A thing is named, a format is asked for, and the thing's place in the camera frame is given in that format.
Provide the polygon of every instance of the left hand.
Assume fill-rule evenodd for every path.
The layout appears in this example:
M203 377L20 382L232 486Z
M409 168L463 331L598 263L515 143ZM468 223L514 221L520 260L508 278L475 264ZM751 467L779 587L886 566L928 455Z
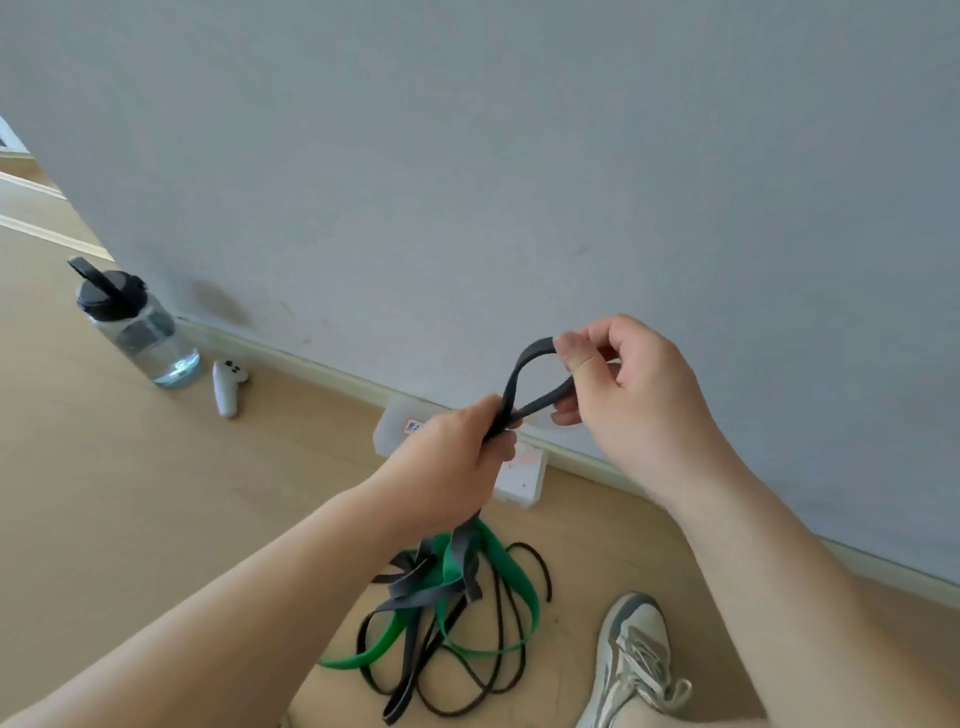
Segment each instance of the left hand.
M499 406L500 397L489 395L432 417L371 478L388 500L386 513L404 520L413 538L449 531L490 500L516 444L510 431L483 442Z

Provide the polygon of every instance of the label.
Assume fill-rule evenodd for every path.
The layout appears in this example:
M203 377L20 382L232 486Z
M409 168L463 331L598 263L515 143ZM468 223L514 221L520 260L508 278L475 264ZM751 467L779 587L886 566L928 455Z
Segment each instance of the label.
M412 435L414 432L423 427L423 423L420 420L410 419L403 423L403 434Z

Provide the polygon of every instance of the sneaker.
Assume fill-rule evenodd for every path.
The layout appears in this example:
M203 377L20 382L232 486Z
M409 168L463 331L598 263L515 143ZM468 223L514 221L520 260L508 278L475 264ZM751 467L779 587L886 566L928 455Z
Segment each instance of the sneaker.
M670 640L659 604L651 596L627 594L611 607L600 629L593 693L577 728L610 728L635 698L672 716L692 691L689 680L674 683L670 675Z

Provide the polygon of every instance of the fingernail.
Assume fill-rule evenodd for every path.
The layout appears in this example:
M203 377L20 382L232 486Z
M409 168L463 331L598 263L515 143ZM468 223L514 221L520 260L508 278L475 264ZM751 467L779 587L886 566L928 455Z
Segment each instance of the fingernail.
M565 353L572 352L573 348L577 345L577 334L573 331L567 331L562 333L560 336L555 336L553 339L553 348L557 350L557 354L563 356Z

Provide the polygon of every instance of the water bottle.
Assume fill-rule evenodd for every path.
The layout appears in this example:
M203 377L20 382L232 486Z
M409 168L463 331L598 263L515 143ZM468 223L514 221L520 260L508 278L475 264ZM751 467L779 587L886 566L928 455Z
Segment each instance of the water bottle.
M200 353L177 322L147 291L147 284L124 271L99 271L83 257L70 266L84 282L77 306L90 323L159 387L179 387L200 372Z

